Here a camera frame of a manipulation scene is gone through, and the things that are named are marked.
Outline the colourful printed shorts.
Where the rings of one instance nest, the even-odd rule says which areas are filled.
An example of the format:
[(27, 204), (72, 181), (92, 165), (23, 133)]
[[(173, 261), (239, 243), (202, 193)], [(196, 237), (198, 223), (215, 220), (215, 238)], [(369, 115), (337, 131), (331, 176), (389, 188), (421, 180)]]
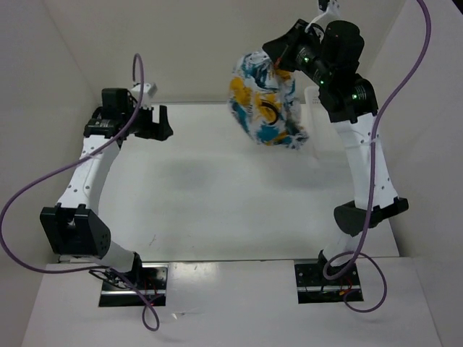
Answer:
[(256, 144), (299, 150), (309, 139), (291, 72), (277, 69), (264, 51), (240, 57), (229, 83), (227, 106)]

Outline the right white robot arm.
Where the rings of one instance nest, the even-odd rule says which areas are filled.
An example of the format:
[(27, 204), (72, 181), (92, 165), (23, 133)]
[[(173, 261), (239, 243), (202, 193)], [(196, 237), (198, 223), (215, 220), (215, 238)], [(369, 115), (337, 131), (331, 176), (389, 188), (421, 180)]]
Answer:
[(369, 229), (409, 208), (388, 173), (373, 85), (357, 73), (364, 46), (358, 26), (344, 20), (326, 27), (298, 20), (286, 34), (263, 44), (277, 68), (301, 71), (318, 86), (318, 99), (347, 154), (354, 199), (334, 209), (341, 235), (318, 256), (317, 274), (325, 284), (337, 282), (353, 266)]

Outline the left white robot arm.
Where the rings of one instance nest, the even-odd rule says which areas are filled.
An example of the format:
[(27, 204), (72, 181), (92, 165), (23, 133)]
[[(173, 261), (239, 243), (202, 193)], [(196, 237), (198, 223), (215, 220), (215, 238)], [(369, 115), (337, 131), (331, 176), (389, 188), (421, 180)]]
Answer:
[(119, 281), (130, 289), (141, 286), (145, 278), (140, 255), (112, 240), (98, 207), (111, 165), (131, 134), (158, 141), (173, 135), (166, 106), (159, 107), (159, 120), (153, 121), (156, 91), (153, 83), (137, 83), (130, 90), (102, 89), (102, 104), (84, 128), (81, 162), (57, 203), (44, 207), (40, 214), (54, 254), (113, 268), (119, 272)]

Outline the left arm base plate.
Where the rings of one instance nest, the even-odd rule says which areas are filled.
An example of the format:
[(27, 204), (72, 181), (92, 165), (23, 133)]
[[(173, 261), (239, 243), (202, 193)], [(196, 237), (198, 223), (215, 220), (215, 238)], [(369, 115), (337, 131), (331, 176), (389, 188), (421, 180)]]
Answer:
[[(150, 302), (151, 306), (166, 306), (166, 289), (169, 265), (143, 263), (141, 278), (130, 279), (134, 287)], [(94, 270), (92, 275), (102, 281), (99, 307), (142, 307), (143, 300), (118, 275), (110, 271)]]

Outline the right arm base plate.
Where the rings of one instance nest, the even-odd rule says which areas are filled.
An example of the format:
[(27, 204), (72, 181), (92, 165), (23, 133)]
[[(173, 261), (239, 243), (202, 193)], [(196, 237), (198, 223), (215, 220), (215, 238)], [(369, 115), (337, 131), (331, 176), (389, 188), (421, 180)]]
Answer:
[(294, 272), (299, 304), (343, 302), (345, 295), (348, 302), (363, 301), (360, 278), (355, 265), (344, 277), (336, 280), (324, 278), (315, 261), (295, 262)]

